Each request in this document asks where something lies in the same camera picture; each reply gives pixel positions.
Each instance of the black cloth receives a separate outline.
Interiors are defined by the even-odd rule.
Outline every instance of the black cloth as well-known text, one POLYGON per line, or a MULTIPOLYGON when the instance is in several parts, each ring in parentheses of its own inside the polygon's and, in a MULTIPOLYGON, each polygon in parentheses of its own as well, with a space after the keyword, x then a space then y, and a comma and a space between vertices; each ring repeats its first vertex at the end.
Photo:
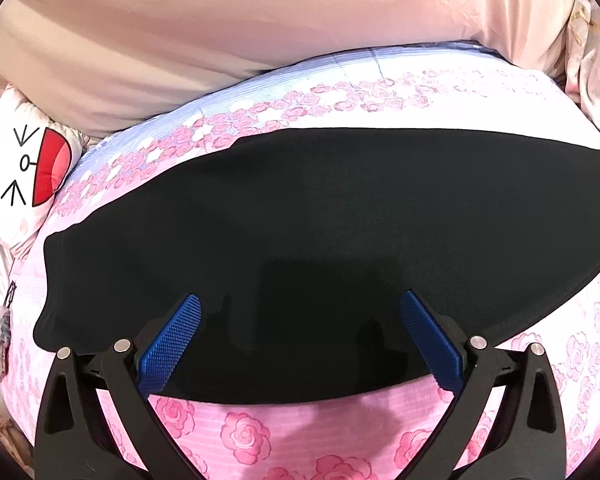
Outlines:
POLYGON ((238 140, 45 241, 43 349, 108 348, 198 295, 164 394, 301 402, 416 378, 416 288, 468 335, 524 331, 600 272, 600 151, 465 130, 238 140))

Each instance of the blue gripper pad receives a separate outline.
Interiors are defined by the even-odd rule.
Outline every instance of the blue gripper pad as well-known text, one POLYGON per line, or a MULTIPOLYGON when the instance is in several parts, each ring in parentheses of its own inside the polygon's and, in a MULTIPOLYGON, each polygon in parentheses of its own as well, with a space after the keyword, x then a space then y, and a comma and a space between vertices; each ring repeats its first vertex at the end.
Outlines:
POLYGON ((138 361, 138 390, 146 399, 161 392, 193 338, 202 308, 189 294, 138 361))
POLYGON ((410 290, 400 298, 400 317, 438 386, 454 394, 464 387, 462 356, 433 315, 410 290))

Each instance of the cartoon face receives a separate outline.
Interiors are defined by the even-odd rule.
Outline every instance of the cartoon face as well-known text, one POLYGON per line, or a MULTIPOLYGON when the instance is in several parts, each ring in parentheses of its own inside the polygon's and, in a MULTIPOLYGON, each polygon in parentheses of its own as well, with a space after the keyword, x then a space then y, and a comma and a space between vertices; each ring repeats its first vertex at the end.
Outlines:
POLYGON ((13 129, 20 149, 15 150, 11 163, 17 162, 16 178, 4 191, 1 200, 36 207, 49 200, 62 185, 71 167, 72 150, 68 141, 51 128, 27 131, 25 124, 19 133, 13 129))

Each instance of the pink floral bed sheet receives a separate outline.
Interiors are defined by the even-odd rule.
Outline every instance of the pink floral bed sheet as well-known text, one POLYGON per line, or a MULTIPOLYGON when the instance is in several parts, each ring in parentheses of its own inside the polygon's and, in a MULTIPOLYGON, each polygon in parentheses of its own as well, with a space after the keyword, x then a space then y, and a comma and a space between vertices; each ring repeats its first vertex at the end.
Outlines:
MULTIPOLYGON (((53 232, 175 164, 241 136, 286 127, 468 128, 563 140, 600 149, 600 133, 546 76, 479 49, 383 48, 325 56, 199 99, 115 134, 88 152, 28 259, 14 270, 10 372, 2 392, 33 441, 53 355, 32 340, 45 303, 43 243, 53 232)), ((89 286, 90 277, 84 277, 89 286)), ((600 437, 600 274, 525 333, 501 345, 541 342, 560 389, 571 472, 600 437)), ((491 396, 459 465, 474 460, 502 391, 491 396)), ((126 460, 141 465, 107 392, 100 399, 126 460)), ((451 401, 432 377, 360 396, 285 406, 223 406, 153 396, 150 403, 186 456, 210 480, 392 480, 451 401)))

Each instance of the silver screw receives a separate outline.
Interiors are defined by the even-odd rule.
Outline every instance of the silver screw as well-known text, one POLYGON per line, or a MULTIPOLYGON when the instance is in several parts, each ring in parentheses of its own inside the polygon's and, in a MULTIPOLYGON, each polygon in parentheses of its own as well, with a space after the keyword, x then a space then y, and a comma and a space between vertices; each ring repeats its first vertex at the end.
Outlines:
POLYGON ((477 350, 487 348, 487 340, 481 335, 474 335, 469 339, 469 344, 477 350))
POLYGON ((127 350, 129 350, 131 348, 131 341, 129 341, 129 339, 118 339, 115 343, 115 345, 113 345, 113 349, 116 352, 126 352, 127 350))
POLYGON ((531 351, 536 355, 544 354, 544 347, 540 343, 531 343, 531 351))
POLYGON ((63 346, 58 350, 56 356, 58 359, 67 359, 71 355, 71 349, 68 346, 63 346))

